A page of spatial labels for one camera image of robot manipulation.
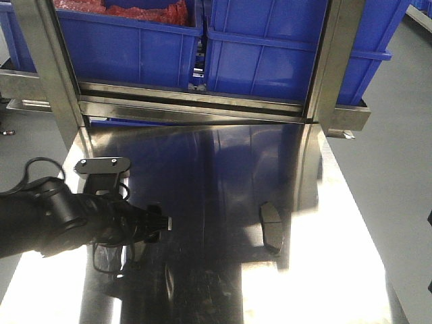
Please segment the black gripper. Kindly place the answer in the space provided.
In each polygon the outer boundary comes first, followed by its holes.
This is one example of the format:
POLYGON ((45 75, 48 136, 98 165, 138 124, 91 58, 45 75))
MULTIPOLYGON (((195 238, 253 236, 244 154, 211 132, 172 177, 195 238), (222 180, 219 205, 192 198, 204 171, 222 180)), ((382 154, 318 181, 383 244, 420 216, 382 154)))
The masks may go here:
POLYGON ((67 250, 89 243, 154 244, 160 240, 159 231, 172 230, 172 218, 164 215, 159 205, 148 205, 145 211, 124 200, 89 194, 73 194, 72 198, 72 206, 76 208, 72 215, 77 218, 62 234, 62 246, 67 250), (146 228, 154 233, 147 235, 146 228))

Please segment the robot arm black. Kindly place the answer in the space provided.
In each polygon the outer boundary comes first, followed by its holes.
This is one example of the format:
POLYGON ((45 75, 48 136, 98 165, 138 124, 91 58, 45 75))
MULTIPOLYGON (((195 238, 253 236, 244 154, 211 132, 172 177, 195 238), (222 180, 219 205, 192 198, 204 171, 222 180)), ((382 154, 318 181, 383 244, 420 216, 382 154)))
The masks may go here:
POLYGON ((45 177, 1 193, 1 257, 37 251, 51 257, 88 244, 152 242, 172 220, 112 195, 74 194, 59 178, 45 177))

